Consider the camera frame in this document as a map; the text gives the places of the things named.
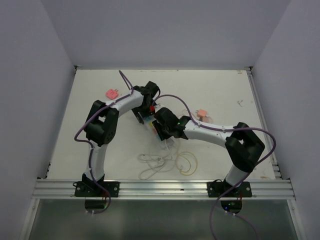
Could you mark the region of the white power strip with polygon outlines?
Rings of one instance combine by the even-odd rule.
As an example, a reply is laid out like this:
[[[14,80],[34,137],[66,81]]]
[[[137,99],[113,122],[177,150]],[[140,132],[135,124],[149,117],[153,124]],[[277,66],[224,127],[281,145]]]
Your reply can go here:
[[[152,143],[159,146],[162,150],[168,149],[174,145],[171,138],[165,139],[161,130],[159,129],[158,122],[153,115],[142,117],[144,127],[152,136]]]

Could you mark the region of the pink cube plug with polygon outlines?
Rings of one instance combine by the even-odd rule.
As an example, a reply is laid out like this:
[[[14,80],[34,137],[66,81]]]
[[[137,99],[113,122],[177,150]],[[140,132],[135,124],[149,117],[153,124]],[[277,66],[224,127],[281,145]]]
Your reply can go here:
[[[211,124],[213,122],[211,117],[203,117],[202,122]]]
[[[198,109],[195,111],[198,118],[205,118],[207,116],[207,111],[204,109]]]

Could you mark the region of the pink plug adapter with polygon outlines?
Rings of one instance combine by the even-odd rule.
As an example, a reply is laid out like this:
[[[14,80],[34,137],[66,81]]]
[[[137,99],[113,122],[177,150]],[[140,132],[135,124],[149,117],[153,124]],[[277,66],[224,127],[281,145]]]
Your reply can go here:
[[[119,92],[117,89],[110,88],[109,90],[106,91],[105,96],[109,100],[115,100],[116,98],[119,97]]]

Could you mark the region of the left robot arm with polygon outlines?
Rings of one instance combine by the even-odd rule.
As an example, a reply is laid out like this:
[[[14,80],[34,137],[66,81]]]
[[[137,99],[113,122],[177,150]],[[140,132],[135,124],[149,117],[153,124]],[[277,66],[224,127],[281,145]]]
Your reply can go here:
[[[74,140],[88,143],[89,159],[82,182],[92,196],[103,193],[104,161],[108,144],[116,135],[118,119],[127,112],[133,112],[140,124],[150,117],[150,106],[160,88],[152,81],[145,86],[134,86],[124,96],[106,102],[96,100],[89,111],[84,126],[76,133]]]

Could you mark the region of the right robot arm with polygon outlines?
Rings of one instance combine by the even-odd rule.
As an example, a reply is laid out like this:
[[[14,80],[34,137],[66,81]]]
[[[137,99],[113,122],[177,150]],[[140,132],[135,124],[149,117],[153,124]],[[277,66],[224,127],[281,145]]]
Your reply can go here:
[[[162,141],[171,137],[199,140],[227,150],[232,161],[222,185],[227,196],[235,196],[241,190],[240,181],[254,170],[265,150],[265,144],[243,122],[231,127],[231,131],[212,124],[201,127],[200,121],[193,121],[189,116],[178,118],[166,107],[155,110],[153,117],[152,124]]]

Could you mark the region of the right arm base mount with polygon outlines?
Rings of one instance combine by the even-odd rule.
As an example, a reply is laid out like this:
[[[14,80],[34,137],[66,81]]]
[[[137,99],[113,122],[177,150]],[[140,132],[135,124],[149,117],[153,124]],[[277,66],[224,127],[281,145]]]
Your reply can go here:
[[[216,179],[214,181],[208,181],[206,183],[207,194],[209,198],[218,198],[224,192],[231,189],[232,186],[226,181],[222,181],[220,179]],[[224,195],[225,198],[250,198],[252,197],[251,185],[247,181],[243,181],[241,184],[233,188],[227,194]]]

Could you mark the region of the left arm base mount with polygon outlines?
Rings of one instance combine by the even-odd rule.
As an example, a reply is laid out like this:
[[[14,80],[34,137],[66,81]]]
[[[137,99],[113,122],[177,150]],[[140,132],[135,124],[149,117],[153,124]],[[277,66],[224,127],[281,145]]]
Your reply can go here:
[[[111,198],[117,198],[119,196],[120,182],[119,181],[103,181],[98,184],[108,191]],[[107,197],[105,190],[93,183],[93,186],[88,186],[82,181],[77,181],[72,184],[75,187],[75,197]]]

